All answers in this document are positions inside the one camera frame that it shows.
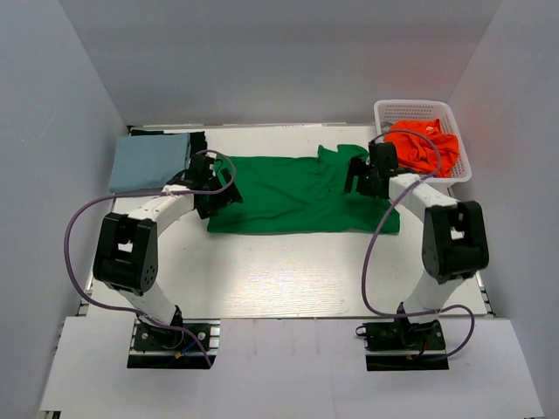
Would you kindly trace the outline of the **green t shirt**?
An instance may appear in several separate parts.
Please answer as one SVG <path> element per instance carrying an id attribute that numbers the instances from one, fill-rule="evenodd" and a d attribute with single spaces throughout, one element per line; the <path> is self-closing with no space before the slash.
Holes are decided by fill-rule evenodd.
<path id="1" fill-rule="evenodd" d="M 388 200 L 343 192 L 350 160 L 367 159 L 365 148 L 319 146 L 316 156 L 233 156 L 235 185 L 243 198 L 210 218 L 213 234 L 373 232 Z"/>

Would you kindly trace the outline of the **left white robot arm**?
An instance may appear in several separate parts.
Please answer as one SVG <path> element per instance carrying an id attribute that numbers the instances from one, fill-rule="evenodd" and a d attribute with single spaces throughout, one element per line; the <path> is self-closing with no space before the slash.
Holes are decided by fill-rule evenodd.
<path id="1" fill-rule="evenodd" d="M 111 212 L 102 220 L 93 277 L 124 297 L 140 321 L 155 326 L 154 336 L 166 348 L 179 346 L 185 329 L 178 306 L 157 283 L 159 238 L 189 213 L 204 220 L 242 203 L 236 177 L 228 156 L 203 150 L 149 201 L 129 213 Z"/>

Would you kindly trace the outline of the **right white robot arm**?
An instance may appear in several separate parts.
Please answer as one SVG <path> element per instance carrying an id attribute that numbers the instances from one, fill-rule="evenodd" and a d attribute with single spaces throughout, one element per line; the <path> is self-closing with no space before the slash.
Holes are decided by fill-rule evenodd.
<path id="1" fill-rule="evenodd" d="M 397 151 L 390 142 L 369 143 L 367 161 L 354 157 L 344 185 L 346 193 L 356 190 L 364 196 L 390 201 L 365 253 L 361 275 L 364 305 L 386 319 L 404 319 L 394 326 L 396 341 L 413 348 L 426 336 L 424 324 L 448 309 L 447 300 L 467 279 L 487 267 L 489 250 L 481 206 L 462 202 L 433 188 L 431 174 L 418 175 L 398 165 Z M 402 204 L 423 223 L 421 259 L 423 271 L 409 297 L 396 313 L 377 310 L 367 297 L 369 260 L 384 224 L 394 208 Z"/>

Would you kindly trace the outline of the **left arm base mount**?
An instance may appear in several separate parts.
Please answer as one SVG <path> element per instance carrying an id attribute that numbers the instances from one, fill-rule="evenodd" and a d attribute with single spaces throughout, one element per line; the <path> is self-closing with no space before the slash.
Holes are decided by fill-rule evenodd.
<path id="1" fill-rule="evenodd" d="M 211 362 L 217 357 L 219 320 L 185 320 L 183 326 L 201 342 Z M 128 352 L 129 369 L 205 370 L 210 365 L 197 343 L 185 333 L 135 322 Z"/>

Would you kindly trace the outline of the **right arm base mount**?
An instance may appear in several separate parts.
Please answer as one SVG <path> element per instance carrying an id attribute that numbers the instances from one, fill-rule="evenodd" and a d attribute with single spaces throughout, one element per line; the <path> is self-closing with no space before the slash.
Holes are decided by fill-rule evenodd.
<path id="1" fill-rule="evenodd" d="M 368 372 L 442 371 L 449 369 L 438 320 L 412 324 L 407 319 L 363 323 L 355 335 L 364 340 Z"/>

